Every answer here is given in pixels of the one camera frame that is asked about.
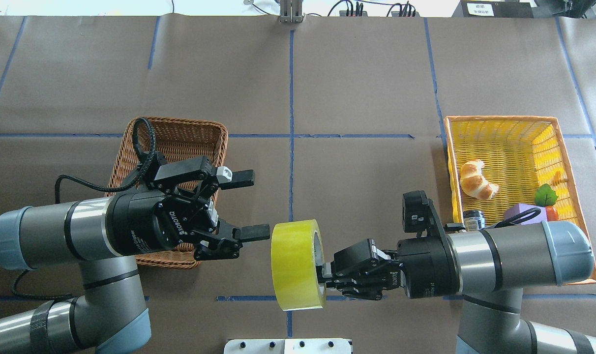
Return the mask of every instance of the purple box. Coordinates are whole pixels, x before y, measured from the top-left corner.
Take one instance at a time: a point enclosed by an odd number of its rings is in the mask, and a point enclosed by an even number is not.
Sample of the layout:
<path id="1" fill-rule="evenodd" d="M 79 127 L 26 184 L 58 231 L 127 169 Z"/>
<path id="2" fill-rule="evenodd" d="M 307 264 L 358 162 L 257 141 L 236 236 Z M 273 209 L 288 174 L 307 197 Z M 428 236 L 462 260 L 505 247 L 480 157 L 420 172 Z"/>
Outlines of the purple box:
<path id="1" fill-rule="evenodd" d="M 547 211 L 545 210 L 545 207 L 532 206 L 531 204 L 523 204 L 523 203 L 516 204 L 515 206 L 506 210 L 506 212 L 503 213 L 503 219 L 506 220 L 509 217 L 515 216 L 518 213 L 521 213 L 523 211 L 526 211 L 526 210 L 532 209 L 532 208 L 539 208 L 540 214 L 537 215 L 534 219 L 530 219 L 530 220 L 521 222 L 521 225 L 536 224 L 537 222 L 547 221 Z"/>

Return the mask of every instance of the metal bracket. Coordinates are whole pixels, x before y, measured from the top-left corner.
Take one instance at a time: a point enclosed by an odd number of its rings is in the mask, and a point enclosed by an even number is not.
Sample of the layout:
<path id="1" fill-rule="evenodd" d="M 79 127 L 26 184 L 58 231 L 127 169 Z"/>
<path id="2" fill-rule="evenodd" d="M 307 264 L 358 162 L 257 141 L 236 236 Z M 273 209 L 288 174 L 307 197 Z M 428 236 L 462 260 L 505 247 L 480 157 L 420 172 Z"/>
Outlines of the metal bracket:
<path id="1" fill-rule="evenodd" d="M 229 340 L 224 354 L 352 354 L 351 340 L 343 338 L 287 338 Z"/>
<path id="2" fill-rule="evenodd" d="M 303 19 L 302 0 L 280 0 L 280 23 L 300 23 Z"/>

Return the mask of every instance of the roll of tape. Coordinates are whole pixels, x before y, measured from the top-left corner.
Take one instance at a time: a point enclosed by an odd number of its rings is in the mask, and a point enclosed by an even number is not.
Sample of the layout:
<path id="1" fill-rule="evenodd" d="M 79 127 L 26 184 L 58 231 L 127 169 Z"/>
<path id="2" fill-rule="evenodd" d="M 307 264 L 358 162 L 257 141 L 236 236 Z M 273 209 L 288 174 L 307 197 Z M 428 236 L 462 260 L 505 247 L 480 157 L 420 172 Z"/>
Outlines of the roll of tape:
<path id="1" fill-rule="evenodd" d="M 321 309 L 326 288 L 318 284 L 316 265 L 324 264 L 316 220 L 277 224 L 271 235 L 271 278 L 284 311 Z"/>

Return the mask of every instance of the basket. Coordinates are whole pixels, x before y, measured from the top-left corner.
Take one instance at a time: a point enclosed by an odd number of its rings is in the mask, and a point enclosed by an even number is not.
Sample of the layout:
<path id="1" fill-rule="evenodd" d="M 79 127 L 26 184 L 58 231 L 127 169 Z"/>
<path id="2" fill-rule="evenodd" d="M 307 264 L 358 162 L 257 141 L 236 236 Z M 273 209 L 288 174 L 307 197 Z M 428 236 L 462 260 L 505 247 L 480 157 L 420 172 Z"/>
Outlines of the basket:
<path id="1" fill-rule="evenodd" d="M 514 204 L 532 204 L 536 189 L 548 183 L 558 195 L 559 219 L 573 222 L 589 237 L 556 118 L 446 117 L 444 122 L 454 222 L 462 222 L 465 210 L 484 211 L 487 224 L 500 222 Z M 474 199 L 460 189 L 460 168 L 473 159 L 483 160 L 484 176 L 500 186 L 491 200 Z M 594 283 L 596 266 L 590 278 L 576 284 Z"/>
<path id="2" fill-rule="evenodd" d="M 224 125 L 214 121 L 191 120 L 181 118 L 145 117 L 156 130 L 156 150 L 165 155 L 168 162 L 176 162 L 192 157 L 206 155 L 213 166 L 222 166 L 228 145 L 228 130 Z M 132 145 L 133 119 L 127 125 L 119 154 L 112 169 L 109 186 L 120 186 L 123 179 L 136 168 L 138 158 Z M 144 125 L 139 127 L 139 142 L 145 150 L 149 150 L 149 135 Z M 182 183 L 179 186 L 194 189 L 197 182 Z M 217 193 L 212 197 L 217 202 Z M 137 255 L 139 265 L 191 269 L 199 266 L 200 261 L 194 259 L 195 248 L 190 243 L 182 243 L 172 251 Z"/>

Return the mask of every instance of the croissant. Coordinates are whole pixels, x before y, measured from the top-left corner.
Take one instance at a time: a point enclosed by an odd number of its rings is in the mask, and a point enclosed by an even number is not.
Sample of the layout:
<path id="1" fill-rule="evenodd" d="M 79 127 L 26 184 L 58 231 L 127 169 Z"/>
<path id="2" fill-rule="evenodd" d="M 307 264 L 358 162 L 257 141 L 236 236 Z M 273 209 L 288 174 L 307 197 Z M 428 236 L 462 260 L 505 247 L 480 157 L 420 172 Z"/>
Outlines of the croissant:
<path id="1" fill-rule="evenodd" d="M 499 185 L 490 183 L 483 175 L 484 161 L 471 160 L 460 169 L 460 186 L 466 195 L 479 200 L 492 199 L 499 191 Z"/>

